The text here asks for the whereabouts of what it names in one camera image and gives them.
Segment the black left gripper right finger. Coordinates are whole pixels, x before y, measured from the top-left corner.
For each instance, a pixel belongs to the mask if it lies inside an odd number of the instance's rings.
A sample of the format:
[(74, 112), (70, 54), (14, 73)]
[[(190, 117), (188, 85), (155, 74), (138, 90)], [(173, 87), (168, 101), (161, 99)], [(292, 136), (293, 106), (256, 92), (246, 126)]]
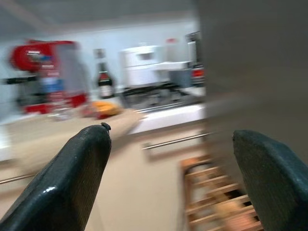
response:
[(288, 146), (259, 132), (236, 130), (232, 139), (264, 231), (308, 231), (308, 166)]

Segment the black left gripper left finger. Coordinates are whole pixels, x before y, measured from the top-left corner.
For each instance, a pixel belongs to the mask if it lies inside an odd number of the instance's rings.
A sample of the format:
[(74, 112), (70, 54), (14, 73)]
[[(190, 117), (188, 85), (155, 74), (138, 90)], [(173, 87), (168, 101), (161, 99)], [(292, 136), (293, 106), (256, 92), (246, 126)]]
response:
[(107, 123), (82, 129), (33, 178), (0, 231), (84, 231), (111, 152)]

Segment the wooden wine rack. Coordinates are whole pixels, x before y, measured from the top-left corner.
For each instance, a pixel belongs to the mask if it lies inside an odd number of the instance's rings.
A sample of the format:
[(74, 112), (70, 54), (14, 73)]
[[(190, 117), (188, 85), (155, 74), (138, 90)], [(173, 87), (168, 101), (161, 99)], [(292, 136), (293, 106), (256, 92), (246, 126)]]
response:
[(180, 169), (187, 231), (264, 231), (248, 195), (208, 155)]

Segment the beige drawer cabinet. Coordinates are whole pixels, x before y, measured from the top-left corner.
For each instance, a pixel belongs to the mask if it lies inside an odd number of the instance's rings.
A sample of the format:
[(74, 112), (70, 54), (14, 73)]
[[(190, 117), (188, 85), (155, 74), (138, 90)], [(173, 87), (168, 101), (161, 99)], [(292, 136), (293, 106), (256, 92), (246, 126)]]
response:
[(202, 132), (202, 124), (190, 123), (113, 141), (85, 231), (187, 231), (180, 161), (203, 155), (203, 141), (142, 148)]

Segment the bagged orange bread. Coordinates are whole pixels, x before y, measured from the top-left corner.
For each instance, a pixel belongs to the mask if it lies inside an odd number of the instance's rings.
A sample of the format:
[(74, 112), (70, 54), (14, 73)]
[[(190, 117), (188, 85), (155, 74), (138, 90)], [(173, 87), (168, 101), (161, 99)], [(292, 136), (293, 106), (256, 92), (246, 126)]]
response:
[(81, 109), (83, 117), (92, 117), (98, 120), (115, 116), (121, 112), (122, 108), (117, 104), (103, 101), (90, 102)]

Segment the clear plastic water bottle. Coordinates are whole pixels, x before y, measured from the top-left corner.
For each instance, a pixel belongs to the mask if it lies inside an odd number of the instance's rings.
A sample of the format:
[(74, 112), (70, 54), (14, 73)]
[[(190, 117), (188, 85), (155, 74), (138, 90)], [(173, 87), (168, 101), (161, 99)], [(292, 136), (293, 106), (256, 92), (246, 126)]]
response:
[(50, 117), (57, 121), (72, 118), (71, 104), (64, 90), (64, 82), (59, 72), (53, 69), (42, 69), (41, 84), (47, 97)]

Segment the dark green wine bottle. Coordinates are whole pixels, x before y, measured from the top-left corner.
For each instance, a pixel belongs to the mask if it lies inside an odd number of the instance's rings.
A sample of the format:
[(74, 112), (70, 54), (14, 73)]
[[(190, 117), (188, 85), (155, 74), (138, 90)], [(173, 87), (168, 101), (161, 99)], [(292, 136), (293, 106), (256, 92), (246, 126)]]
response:
[(108, 70), (105, 50), (95, 49), (94, 56), (97, 61), (97, 86), (99, 97), (102, 99), (113, 98), (115, 96), (115, 89), (112, 75)]

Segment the red coffee machine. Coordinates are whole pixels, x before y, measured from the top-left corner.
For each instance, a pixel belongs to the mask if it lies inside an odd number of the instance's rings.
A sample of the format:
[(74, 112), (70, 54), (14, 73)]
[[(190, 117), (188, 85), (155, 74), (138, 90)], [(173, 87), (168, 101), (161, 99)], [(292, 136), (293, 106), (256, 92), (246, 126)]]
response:
[(13, 48), (10, 65), (25, 72), (20, 77), (6, 79), (5, 83), (19, 85), (16, 103), (27, 114), (50, 112), (41, 84), (42, 69), (59, 72), (71, 107), (81, 106), (88, 99), (87, 80), (76, 42), (28, 40), (26, 44)]

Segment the steel gas hob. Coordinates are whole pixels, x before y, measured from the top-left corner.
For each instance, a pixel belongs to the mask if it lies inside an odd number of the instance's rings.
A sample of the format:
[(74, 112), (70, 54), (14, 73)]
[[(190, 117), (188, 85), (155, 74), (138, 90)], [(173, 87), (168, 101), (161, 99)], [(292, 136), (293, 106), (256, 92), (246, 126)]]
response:
[(188, 93), (171, 82), (148, 87), (124, 88), (118, 96), (124, 108), (133, 109), (137, 113), (159, 112), (202, 102), (202, 97)]

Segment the small bottle red label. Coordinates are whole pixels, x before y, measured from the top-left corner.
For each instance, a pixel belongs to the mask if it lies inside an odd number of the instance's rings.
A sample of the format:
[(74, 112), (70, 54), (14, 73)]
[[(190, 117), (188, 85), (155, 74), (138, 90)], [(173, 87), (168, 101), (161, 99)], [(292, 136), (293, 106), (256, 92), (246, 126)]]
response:
[(192, 84), (200, 85), (205, 82), (205, 70), (203, 65), (192, 66)]

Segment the grey metal canister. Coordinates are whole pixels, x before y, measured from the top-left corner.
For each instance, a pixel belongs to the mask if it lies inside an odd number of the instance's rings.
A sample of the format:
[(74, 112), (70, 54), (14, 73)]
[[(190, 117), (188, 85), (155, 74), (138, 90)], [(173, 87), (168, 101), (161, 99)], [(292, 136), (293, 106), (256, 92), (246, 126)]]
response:
[(192, 71), (190, 69), (170, 71), (169, 80), (182, 89), (189, 88), (192, 86)]

